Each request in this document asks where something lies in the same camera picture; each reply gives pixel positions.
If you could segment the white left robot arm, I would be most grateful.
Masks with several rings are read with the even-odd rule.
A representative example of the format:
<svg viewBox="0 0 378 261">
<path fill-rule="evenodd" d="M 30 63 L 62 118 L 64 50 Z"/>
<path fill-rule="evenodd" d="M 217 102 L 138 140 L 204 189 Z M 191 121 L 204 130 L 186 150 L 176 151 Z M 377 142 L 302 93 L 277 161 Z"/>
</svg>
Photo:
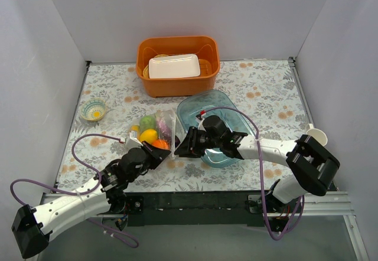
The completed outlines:
<svg viewBox="0 0 378 261">
<path fill-rule="evenodd" d="M 11 230 L 21 256 L 28 259 L 38 255 L 59 234 L 92 216 L 107 212 L 126 214 L 131 202 L 124 190 L 139 176 L 156 169 L 170 153 L 143 142 L 111 161 L 73 195 L 62 195 L 36 207 L 26 204 L 19 208 Z"/>
</svg>

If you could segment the orange tangerine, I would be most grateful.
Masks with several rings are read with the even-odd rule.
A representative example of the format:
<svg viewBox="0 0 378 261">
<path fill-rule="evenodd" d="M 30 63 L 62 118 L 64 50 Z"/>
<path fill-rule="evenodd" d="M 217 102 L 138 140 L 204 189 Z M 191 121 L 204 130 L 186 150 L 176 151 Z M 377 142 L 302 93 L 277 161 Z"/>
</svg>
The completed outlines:
<svg viewBox="0 0 378 261">
<path fill-rule="evenodd" d="M 155 140 L 152 145 L 156 148 L 159 148 L 159 149 L 166 149 L 166 150 L 170 150 L 170 143 L 167 142 L 166 140 L 164 139 L 157 139 Z"/>
</svg>

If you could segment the purple eggplant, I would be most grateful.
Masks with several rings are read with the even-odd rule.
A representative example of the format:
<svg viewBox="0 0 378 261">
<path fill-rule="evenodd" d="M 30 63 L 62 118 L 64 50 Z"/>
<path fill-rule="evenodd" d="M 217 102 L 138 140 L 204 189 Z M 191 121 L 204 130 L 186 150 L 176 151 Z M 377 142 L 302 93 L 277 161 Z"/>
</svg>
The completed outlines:
<svg viewBox="0 0 378 261">
<path fill-rule="evenodd" d="M 163 116 L 156 119 L 159 138 L 171 142 L 176 135 L 176 116 Z"/>
</svg>

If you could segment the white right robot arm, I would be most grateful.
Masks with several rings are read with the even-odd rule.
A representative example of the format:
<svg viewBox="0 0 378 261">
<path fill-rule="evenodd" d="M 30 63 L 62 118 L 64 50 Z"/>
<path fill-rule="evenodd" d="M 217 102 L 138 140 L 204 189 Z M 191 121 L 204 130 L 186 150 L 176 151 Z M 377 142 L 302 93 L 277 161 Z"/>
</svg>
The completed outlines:
<svg viewBox="0 0 378 261">
<path fill-rule="evenodd" d="M 277 180 L 261 200 L 274 212 L 307 193 L 326 195 L 340 162 L 310 135 L 295 141 L 257 139 L 244 132 L 229 129 L 215 115 L 205 118 L 201 128 L 189 128 L 175 154 L 184 158 L 201 158 L 208 149 L 219 149 L 225 156 L 236 159 L 260 159 L 287 166 L 292 175 Z"/>
</svg>

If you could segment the yellow lemon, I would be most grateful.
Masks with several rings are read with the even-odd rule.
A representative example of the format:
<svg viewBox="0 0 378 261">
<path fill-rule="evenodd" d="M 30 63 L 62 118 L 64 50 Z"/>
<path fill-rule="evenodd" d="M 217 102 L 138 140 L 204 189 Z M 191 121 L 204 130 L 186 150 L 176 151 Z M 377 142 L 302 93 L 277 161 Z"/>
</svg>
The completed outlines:
<svg viewBox="0 0 378 261">
<path fill-rule="evenodd" d="M 139 141 L 147 142 L 153 144 L 156 140 L 159 139 L 158 132 L 155 129 L 146 129 L 140 134 Z"/>
</svg>

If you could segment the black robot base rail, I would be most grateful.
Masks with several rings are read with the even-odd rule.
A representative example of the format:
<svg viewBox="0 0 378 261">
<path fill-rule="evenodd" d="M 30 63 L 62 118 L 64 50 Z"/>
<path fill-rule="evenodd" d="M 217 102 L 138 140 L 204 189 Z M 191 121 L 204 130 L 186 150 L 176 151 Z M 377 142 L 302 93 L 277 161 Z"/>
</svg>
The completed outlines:
<svg viewBox="0 0 378 261">
<path fill-rule="evenodd" d="M 260 192 L 256 190 L 127 193 L 126 202 L 118 211 L 98 216 L 109 220 L 126 216 L 129 227 L 218 224 L 263 227 L 258 199 Z"/>
</svg>

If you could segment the green custard apple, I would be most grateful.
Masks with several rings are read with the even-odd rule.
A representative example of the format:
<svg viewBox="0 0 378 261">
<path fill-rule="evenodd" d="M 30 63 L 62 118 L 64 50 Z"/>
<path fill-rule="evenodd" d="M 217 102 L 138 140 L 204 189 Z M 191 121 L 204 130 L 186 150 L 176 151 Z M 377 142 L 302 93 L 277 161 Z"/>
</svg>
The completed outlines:
<svg viewBox="0 0 378 261">
<path fill-rule="evenodd" d="M 147 129 L 156 128 L 156 118 L 154 115 L 144 116 L 139 121 L 140 131 L 144 132 Z"/>
</svg>

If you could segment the clear zip top bag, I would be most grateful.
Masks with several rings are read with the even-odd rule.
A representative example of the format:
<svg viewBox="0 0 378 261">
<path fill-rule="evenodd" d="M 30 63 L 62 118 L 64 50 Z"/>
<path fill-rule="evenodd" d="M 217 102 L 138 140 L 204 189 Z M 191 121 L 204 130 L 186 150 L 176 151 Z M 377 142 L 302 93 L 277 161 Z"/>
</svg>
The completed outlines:
<svg viewBox="0 0 378 261">
<path fill-rule="evenodd" d="M 147 142 L 174 153 L 183 139 L 184 128 L 178 116 L 173 110 L 166 110 L 135 119 L 128 131 L 126 148 L 139 147 L 142 142 Z"/>
</svg>

